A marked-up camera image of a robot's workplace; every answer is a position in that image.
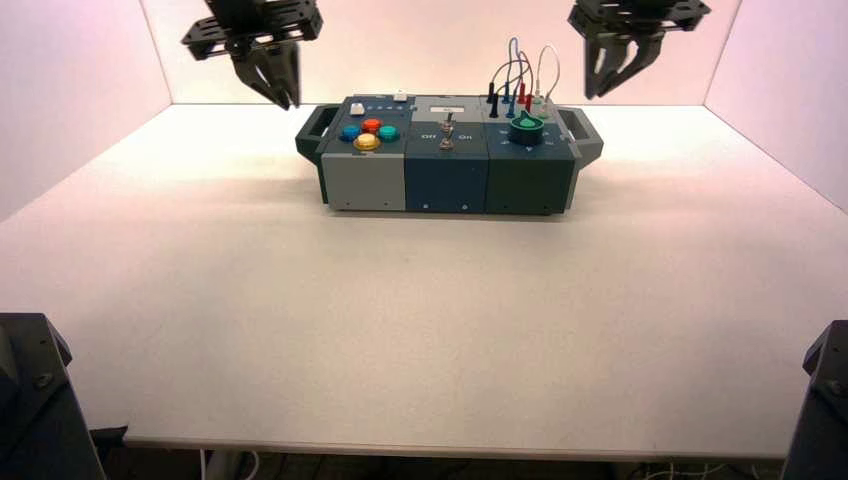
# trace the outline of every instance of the blue button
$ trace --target blue button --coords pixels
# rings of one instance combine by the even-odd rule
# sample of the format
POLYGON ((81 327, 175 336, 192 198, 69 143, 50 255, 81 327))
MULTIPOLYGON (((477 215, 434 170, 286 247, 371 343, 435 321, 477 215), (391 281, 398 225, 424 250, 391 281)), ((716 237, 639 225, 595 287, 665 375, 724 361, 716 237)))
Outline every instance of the blue button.
POLYGON ((362 132, 359 130, 359 127, 356 125, 348 125, 342 129, 342 141, 350 143, 356 140, 356 137, 358 137, 360 133, 362 132))

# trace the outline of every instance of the yellow button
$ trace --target yellow button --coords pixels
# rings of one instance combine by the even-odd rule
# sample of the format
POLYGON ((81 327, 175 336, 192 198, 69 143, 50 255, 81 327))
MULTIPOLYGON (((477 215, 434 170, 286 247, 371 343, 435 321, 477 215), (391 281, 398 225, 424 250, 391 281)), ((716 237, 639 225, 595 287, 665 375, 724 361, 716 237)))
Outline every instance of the yellow button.
POLYGON ((380 140, 377 139, 377 136, 373 133, 363 133, 356 137, 356 140, 353 142, 353 146, 358 150, 376 150, 377 147, 380 146, 380 140))

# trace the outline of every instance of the table surface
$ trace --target table surface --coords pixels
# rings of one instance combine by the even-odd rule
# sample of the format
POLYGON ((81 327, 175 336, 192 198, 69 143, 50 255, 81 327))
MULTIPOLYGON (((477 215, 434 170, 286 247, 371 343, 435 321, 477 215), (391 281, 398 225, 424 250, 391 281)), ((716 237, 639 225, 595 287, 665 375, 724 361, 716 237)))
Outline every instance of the table surface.
POLYGON ((0 224, 0 310, 136 445, 781 457, 848 217, 701 107, 594 107, 548 218, 338 213, 309 108, 173 106, 0 224))

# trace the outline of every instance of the white cable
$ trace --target white cable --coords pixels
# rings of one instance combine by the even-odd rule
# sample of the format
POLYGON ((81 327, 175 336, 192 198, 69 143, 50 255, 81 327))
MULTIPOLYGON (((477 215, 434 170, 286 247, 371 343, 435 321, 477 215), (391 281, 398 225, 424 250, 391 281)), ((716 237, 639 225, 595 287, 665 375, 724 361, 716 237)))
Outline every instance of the white cable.
MULTIPOLYGON (((524 74, 525 72, 527 72, 527 70, 524 69, 525 63, 527 64, 527 67, 530 68, 530 62, 525 62, 523 60, 513 60, 513 63, 521 63, 521 74, 524 74)), ((503 70, 506 67, 506 65, 507 65, 506 63, 501 65, 501 68, 498 69, 498 71, 495 73, 495 76, 500 74, 501 70, 503 70)), ((512 83, 515 80, 518 80, 519 78, 520 78, 519 76, 515 76, 513 78, 510 78, 509 83, 512 83)), ((497 90, 495 90, 495 92, 500 94, 500 91, 503 90, 504 87, 506 87, 506 85, 501 85, 497 90)))
POLYGON ((530 65, 530 62, 525 62, 524 60, 513 60, 513 61, 511 61, 511 62, 506 62, 506 63, 504 63, 503 65, 501 65, 501 66, 500 66, 500 67, 499 67, 499 68, 495 71, 495 74, 492 76, 492 83, 495 83, 495 80, 497 80, 498 75, 500 75, 500 74, 501 74, 501 72, 503 71, 503 69, 504 69, 504 68, 506 68, 508 65, 510 65, 510 64, 512 64, 512 63, 521 63, 522 65, 523 65, 524 63, 526 63, 527 65, 530 65))
POLYGON ((506 51, 509 54, 509 70, 506 71, 506 78, 509 78, 512 75, 512 42, 515 42, 515 51, 518 51, 518 37, 512 37, 509 39, 509 43, 506 44, 506 51))
POLYGON ((545 103, 547 103, 551 99, 551 93, 553 93, 554 89, 556 88, 557 84, 559 83, 559 77, 560 77, 559 52, 557 51, 556 47, 554 47, 553 45, 551 45, 549 43, 549 44, 545 45, 544 47, 542 47, 542 51, 539 52, 539 65, 536 66, 536 96, 538 97, 538 96, 542 95, 542 58, 544 58, 545 52, 548 51, 548 50, 553 52, 553 54, 554 54, 554 56, 556 57, 556 60, 557 60, 557 78, 556 78, 556 80, 554 80, 553 85, 551 85, 551 89, 548 90, 548 94, 545 95, 545 103))
POLYGON ((682 476, 684 476, 684 477, 697 477, 697 476, 699 476, 699 475, 700 475, 700 476, 701 476, 701 478, 704 478, 704 476, 705 476, 705 475, 713 474, 713 473, 715 473, 715 472, 717 472, 717 471, 721 470, 722 468, 724 468, 724 466, 725 466, 725 464, 723 464, 723 463, 722 463, 721 465, 719 465, 719 466, 717 466, 717 467, 714 467, 714 468, 712 468, 712 469, 710 469, 710 470, 705 470, 705 471, 703 471, 703 472, 698 472, 698 473, 692 473, 692 472, 674 472, 674 471, 673 471, 673 469, 672 469, 672 470, 666 470, 666 471, 664 471, 664 472, 652 473, 652 474, 648 475, 647 477, 645 477, 643 480, 651 480, 651 479, 654 479, 654 478, 657 478, 657 477, 662 477, 662 476, 664 476, 664 475, 668 475, 669 473, 673 473, 674 475, 682 475, 682 476))
POLYGON ((259 454, 256 452, 250 452, 253 455, 253 471, 250 472, 244 480, 253 480, 256 476, 256 472, 259 471, 259 454))
MULTIPOLYGON (((521 60, 522 57, 524 58, 524 61, 527 62, 527 68, 530 70, 530 90, 532 90, 533 89, 533 81, 534 81, 533 66, 530 64, 530 58, 527 57, 527 54, 524 53, 524 50, 518 52, 518 59, 521 60)), ((523 75, 524 72, 522 71, 521 73, 522 73, 522 76, 521 76, 521 78, 519 78, 519 80, 521 80, 520 83, 524 83, 524 75, 523 75)))

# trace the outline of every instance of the handle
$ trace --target handle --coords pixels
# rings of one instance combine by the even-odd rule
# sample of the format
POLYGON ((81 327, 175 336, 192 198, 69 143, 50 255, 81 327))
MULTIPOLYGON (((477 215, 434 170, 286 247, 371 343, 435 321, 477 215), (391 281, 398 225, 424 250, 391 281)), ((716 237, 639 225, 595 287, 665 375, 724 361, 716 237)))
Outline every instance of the handle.
POLYGON ((601 156, 604 150, 604 139, 598 135, 598 131, 589 121, 589 118, 579 108, 558 108, 559 116, 565 122, 566 128, 574 136, 574 143, 580 151, 582 159, 577 168, 581 169, 589 165, 601 156))
POLYGON ((297 151, 316 166, 321 163, 321 155, 318 146, 324 139, 324 131, 333 123, 338 113, 340 104, 318 105, 315 111, 306 120, 303 128, 294 138, 297 151))

